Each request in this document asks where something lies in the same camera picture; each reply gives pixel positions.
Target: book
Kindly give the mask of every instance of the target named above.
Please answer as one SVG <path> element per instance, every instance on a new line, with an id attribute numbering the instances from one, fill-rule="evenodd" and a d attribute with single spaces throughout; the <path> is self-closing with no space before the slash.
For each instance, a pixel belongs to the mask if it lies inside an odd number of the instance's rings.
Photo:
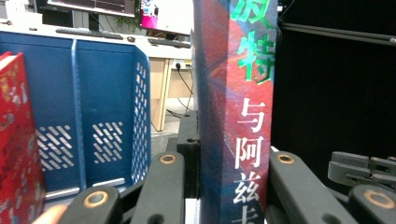
<path id="1" fill-rule="evenodd" d="M 0 154 L 0 223 L 32 223 L 46 191 L 22 53 L 0 56 Z"/>
<path id="2" fill-rule="evenodd" d="M 194 0 L 201 223 L 263 223 L 277 1 Z"/>

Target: book spine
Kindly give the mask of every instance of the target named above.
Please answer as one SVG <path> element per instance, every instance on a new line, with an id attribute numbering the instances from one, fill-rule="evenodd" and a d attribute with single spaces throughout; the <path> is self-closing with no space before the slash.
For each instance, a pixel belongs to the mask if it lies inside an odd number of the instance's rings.
<path id="1" fill-rule="evenodd" d="M 201 223 L 263 223 L 277 1 L 195 0 Z"/>

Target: screw hole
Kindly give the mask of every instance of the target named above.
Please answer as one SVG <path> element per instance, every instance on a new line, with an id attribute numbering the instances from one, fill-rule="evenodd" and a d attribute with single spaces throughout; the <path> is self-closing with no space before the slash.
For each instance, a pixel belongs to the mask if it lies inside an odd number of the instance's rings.
<path id="1" fill-rule="evenodd" d="M 148 224 L 163 224 L 163 223 L 164 223 L 164 219 L 163 216 L 160 214 L 155 214 L 148 218 Z"/>
<path id="2" fill-rule="evenodd" d="M 285 154 L 279 155 L 277 156 L 277 159 L 282 162 L 282 163 L 286 163 L 286 164 L 292 164 L 294 163 L 294 158 Z"/>
<path id="3" fill-rule="evenodd" d="M 341 221 L 337 217 L 330 214 L 323 215 L 322 220 L 327 224 L 341 224 Z"/>
<path id="4" fill-rule="evenodd" d="M 176 156 L 174 155 L 164 155 L 160 157 L 160 162 L 163 164 L 171 164 L 176 161 Z"/>
<path id="5" fill-rule="evenodd" d="M 87 208 L 94 208 L 104 204 L 107 199 L 108 194 L 105 191 L 96 191 L 84 199 L 84 206 Z"/>
<path id="6" fill-rule="evenodd" d="M 376 206 L 386 208 L 386 209 L 393 209 L 396 207 L 395 202 L 388 197 L 385 193 L 376 192 L 373 190 L 367 190 L 364 192 L 364 197 L 370 202 L 375 204 Z"/>

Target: black cable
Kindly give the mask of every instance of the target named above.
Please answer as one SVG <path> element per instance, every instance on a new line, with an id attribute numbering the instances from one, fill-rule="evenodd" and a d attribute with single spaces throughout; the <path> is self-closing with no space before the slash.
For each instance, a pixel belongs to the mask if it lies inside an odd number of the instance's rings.
<path id="1" fill-rule="evenodd" d="M 177 99 L 180 102 L 180 104 L 183 105 L 184 108 L 186 108 L 186 113 L 187 113 L 187 110 L 190 110 L 189 107 L 187 105 L 184 105 L 183 102 L 181 102 L 179 98 L 177 98 Z"/>
<path id="2" fill-rule="evenodd" d="M 186 85 L 187 89 L 189 89 L 189 91 L 191 92 L 192 95 L 194 95 L 194 93 L 192 93 L 192 90 L 190 89 L 189 85 L 187 84 L 186 80 L 184 80 L 184 78 L 181 76 L 180 71 L 177 69 L 178 75 L 181 77 L 181 80 L 183 80 L 184 84 Z"/>
<path id="3" fill-rule="evenodd" d="M 276 35 L 276 49 L 279 49 L 280 46 L 282 46 L 283 33 L 282 33 L 282 30 L 280 29 L 280 27 L 278 25 L 276 25 L 276 31 L 277 31 L 277 35 Z"/>
<path id="4" fill-rule="evenodd" d="M 285 10 L 284 12 L 282 12 L 282 15 L 279 16 L 280 19 L 282 19 L 282 17 L 285 15 L 285 13 L 286 13 L 287 11 L 289 11 L 289 8 L 293 5 L 293 3 L 294 3 L 295 1 L 296 1 L 296 0 L 293 0 L 293 1 L 290 3 L 290 5 L 286 8 L 286 10 Z"/>
<path id="5" fill-rule="evenodd" d="M 166 111 L 168 111 L 169 114 L 171 114 L 173 117 L 178 118 L 178 119 L 181 119 L 181 116 L 182 116 L 181 114 L 176 113 L 176 112 L 174 112 L 174 111 L 172 111 L 172 110 L 168 110 L 168 109 L 166 109 Z"/>
<path id="6" fill-rule="evenodd" d="M 102 30 L 103 30 L 103 31 L 105 30 L 105 28 L 103 28 L 103 25 L 99 22 L 99 20 L 97 20 L 93 15 L 91 15 L 91 13 L 88 13 L 88 16 L 91 16 L 92 18 L 94 18 L 94 19 L 98 22 L 98 24 L 100 25 L 100 27 L 102 27 Z"/>
<path id="7" fill-rule="evenodd" d="M 190 70 L 190 75 L 191 75 L 191 88 L 193 89 L 194 82 L 192 81 L 192 66 L 191 66 L 191 65 L 187 65 L 187 66 L 189 67 L 189 70 Z M 187 108 L 189 108 L 191 97 L 192 97 L 192 92 L 190 92 L 189 101 L 187 102 Z"/>
<path id="8" fill-rule="evenodd" d="M 108 18 L 107 18 L 107 16 L 105 16 L 105 17 L 106 17 L 106 20 L 107 20 L 108 26 L 110 26 L 110 28 L 111 28 L 111 30 L 113 31 L 113 33 L 116 33 L 116 32 L 114 32 L 114 29 L 113 29 L 113 27 L 111 26 L 110 22 L 108 21 Z"/>

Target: power outlet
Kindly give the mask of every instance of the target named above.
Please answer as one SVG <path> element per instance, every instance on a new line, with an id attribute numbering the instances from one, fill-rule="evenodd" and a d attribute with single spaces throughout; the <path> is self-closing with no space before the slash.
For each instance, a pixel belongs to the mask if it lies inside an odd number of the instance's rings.
<path id="1" fill-rule="evenodd" d="M 189 69 L 187 65 L 191 65 L 191 60 L 173 60 L 172 69 L 177 69 L 176 64 L 180 63 L 180 70 Z"/>

